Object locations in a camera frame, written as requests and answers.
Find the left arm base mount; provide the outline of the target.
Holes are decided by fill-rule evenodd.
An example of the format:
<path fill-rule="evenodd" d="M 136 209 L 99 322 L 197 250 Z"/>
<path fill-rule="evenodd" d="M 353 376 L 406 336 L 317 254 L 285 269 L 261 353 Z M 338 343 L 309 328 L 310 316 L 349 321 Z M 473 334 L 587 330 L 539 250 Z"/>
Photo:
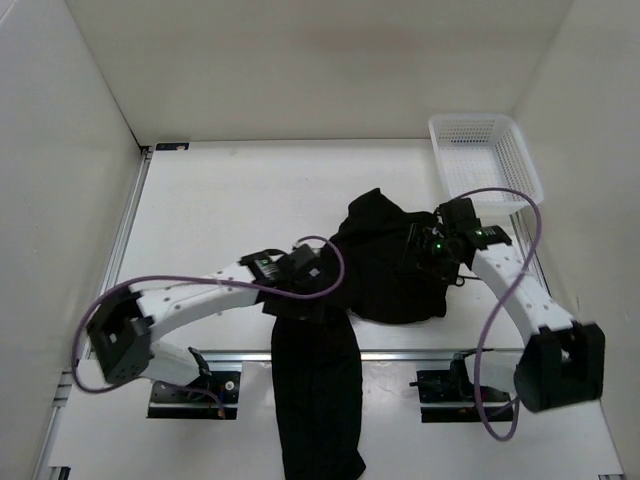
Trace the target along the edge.
<path fill-rule="evenodd" d="M 170 420 L 232 421 L 237 419 L 242 367 L 240 363 L 210 363 L 211 376 L 191 391 L 154 383 L 147 417 Z"/>

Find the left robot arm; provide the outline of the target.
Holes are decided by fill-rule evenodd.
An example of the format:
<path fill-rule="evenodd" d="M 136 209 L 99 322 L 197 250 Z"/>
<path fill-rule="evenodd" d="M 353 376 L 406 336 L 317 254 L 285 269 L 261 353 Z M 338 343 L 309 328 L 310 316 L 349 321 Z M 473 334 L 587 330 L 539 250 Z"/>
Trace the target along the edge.
<path fill-rule="evenodd" d="M 110 386 L 137 378 L 174 385 L 188 400 L 211 386 L 211 372 L 193 347 L 167 341 L 170 332 L 227 310 L 261 305 L 265 313 L 310 320 L 327 287 L 319 250 L 300 245 L 289 254 L 263 250 L 196 282 L 108 296 L 86 327 L 103 378 Z"/>

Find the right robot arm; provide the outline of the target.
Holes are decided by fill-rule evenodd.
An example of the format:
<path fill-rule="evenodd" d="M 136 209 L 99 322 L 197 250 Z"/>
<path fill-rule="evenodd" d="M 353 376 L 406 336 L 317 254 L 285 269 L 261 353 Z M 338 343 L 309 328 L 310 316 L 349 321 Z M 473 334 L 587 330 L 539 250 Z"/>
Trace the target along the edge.
<path fill-rule="evenodd" d="M 439 206 L 433 226 L 410 227 L 404 264 L 446 285 L 466 266 L 496 296 L 524 345 L 520 357 L 475 348 L 450 364 L 449 387 L 470 400 L 488 389 L 513 394 L 536 413 L 601 398 L 605 335 L 556 303 L 527 271 L 510 235 L 484 225 L 470 199 Z"/>

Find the black trousers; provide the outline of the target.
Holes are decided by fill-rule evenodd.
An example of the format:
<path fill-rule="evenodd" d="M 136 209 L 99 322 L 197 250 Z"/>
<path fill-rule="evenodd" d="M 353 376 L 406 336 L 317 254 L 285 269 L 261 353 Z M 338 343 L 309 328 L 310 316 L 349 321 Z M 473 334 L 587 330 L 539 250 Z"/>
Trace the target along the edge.
<path fill-rule="evenodd" d="M 379 189 L 353 200 L 324 248 L 335 278 L 339 249 L 346 274 L 320 301 L 319 322 L 279 317 L 271 335 L 272 382 L 287 479 L 357 479 L 366 469 L 359 451 L 362 362 L 349 316 L 403 325 L 442 318 L 448 285 L 419 267 L 412 228 L 433 228 L 431 212 L 405 212 Z"/>

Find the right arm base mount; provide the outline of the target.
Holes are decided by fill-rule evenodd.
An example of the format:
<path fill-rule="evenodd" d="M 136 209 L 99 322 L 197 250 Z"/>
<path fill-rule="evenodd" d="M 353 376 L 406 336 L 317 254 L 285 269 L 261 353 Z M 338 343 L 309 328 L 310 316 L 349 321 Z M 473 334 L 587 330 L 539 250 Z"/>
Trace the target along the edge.
<path fill-rule="evenodd" d="M 473 386 L 454 379 L 449 370 L 419 370 L 409 383 L 418 392 L 422 423 L 480 423 Z M 511 422 L 514 401 L 491 387 L 480 388 L 485 414 L 491 422 Z"/>

